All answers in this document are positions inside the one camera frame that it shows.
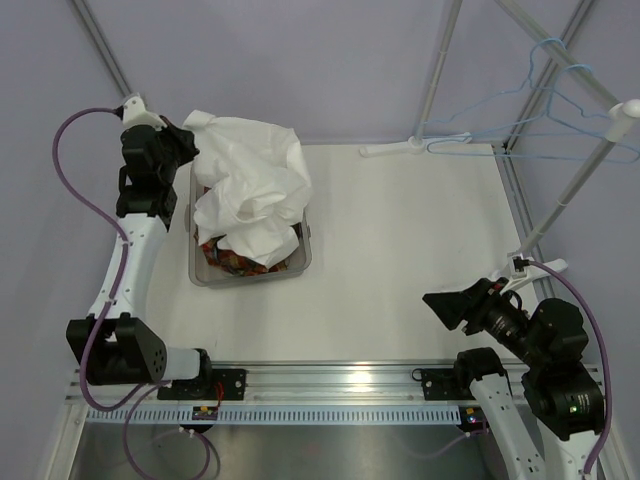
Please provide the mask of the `white shirt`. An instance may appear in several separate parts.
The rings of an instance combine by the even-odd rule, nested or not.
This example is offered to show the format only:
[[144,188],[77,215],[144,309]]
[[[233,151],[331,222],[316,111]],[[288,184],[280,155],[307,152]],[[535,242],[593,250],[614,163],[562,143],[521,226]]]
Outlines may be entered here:
[[313,193],[298,136],[291,128],[194,110],[183,128],[199,155],[192,171],[206,192],[195,202],[198,244],[270,268],[299,245],[301,223]]

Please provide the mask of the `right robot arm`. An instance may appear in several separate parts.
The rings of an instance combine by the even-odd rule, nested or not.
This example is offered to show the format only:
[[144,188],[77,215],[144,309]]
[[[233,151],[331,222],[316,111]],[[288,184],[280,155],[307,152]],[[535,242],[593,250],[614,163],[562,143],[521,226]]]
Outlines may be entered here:
[[422,300],[448,330],[487,333],[525,365],[521,385],[543,447],[536,447],[517,412],[508,372],[490,347],[458,353],[442,372],[421,370],[423,394],[428,400],[476,400],[510,478],[592,479],[606,403],[582,362],[588,335],[581,312],[555,298],[527,312],[507,284],[482,278],[465,290],[426,293]]

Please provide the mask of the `red plaid shirt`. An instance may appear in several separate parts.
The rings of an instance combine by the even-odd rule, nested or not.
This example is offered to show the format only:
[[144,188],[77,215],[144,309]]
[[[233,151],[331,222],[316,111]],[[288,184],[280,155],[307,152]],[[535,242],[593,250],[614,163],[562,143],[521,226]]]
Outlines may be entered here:
[[288,269],[292,255],[267,268],[254,260],[219,247],[223,236],[213,237],[200,246],[207,264],[236,277],[253,277],[268,273],[284,272]]

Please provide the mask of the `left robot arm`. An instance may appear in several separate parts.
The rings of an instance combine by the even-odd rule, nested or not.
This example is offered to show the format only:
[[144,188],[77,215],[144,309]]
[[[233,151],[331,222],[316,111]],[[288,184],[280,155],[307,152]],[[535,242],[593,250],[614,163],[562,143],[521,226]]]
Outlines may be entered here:
[[215,385],[198,348],[168,346],[145,322],[147,294],[159,250],[169,232],[177,171],[198,155],[192,132],[166,117],[137,120],[120,136],[113,255],[95,303],[66,329],[83,387],[179,382],[195,399]]

